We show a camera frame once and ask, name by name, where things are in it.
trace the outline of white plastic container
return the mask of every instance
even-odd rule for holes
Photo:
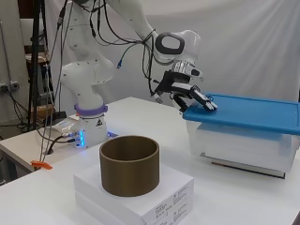
[[[297,136],[187,121],[191,153],[288,173],[299,148]]]

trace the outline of white box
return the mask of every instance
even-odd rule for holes
[[[153,225],[192,195],[194,179],[160,164],[157,188],[139,197],[117,197],[103,189],[100,166],[97,165],[75,174],[74,184],[78,194],[123,224]]]
[[[82,194],[75,192],[76,204],[79,210],[83,210],[85,214],[91,216],[96,221],[103,225],[126,225],[118,218],[114,217],[103,208],[99,207],[95,203],[86,199]],[[174,207],[173,210],[169,210],[167,216],[157,222],[155,225],[176,225],[178,224],[187,214],[191,212],[193,208],[192,196],[187,197],[183,202]]]
[[[241,127],[187,121],[191,153],[288,173],[298,137]]]

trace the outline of orange tool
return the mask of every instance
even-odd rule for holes
[[[31,165],[33,166],[33,167],[40,167],[40,168],[44,168],[44,169],[46,169],[46,170],[51,170],[53,167],[51,166],[51,165],[49,165],[47,162],[41,162],[41,161],[35,161],[35,160],[33,160],[33,161],[31,161],[30,162],[31,163]]]

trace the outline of plastic storage box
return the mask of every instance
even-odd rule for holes
[[[299,148],[298,102],[210,96],[217,111],[206,112],[194,104],[183,116],[193,155],[231,162],[234,167],[241,164],[281,173],[291,170]]]

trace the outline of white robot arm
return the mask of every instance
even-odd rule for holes
[[[84,18],[83,10],[94,9],[95,3],[100,0],[74,0],[67,2],[67,15],[71,12],[67,33],[69,47],[80,55],[82,61],[73,62],[63,67],[62,84],[71,90],[78,98],[76,110],[81,116],[81,128],[84,130],[84,142],[79,146],[92,146],[106,139],[104,113],[107,111],[100,95],[93,91],[92,86],[105,83],[113,77],[113,64],[100,52],[91,49],[90,27]],[[195,99],[207,111],[214,111],[217,105],[201,94],[199,87],[189,85],[190,80],[200,78],[201,72],[195,68],[195,61],[199,55],[200,36],[193,31],[180,33],[162,33],[158,35],[143,14],[139,0],[103,0],[103,7],[107,15],[106,4],[134,29],[141,38],[139,43],[145,44],[161,65],[172,64],[172,69],[165,72],[162,81],[151,96],[161,102],[163,93],[172,94],[173,105],[184,112],[188,106],[184,98]],[[176,49],[164,46],[165,37],[174,38],[179,42]]]

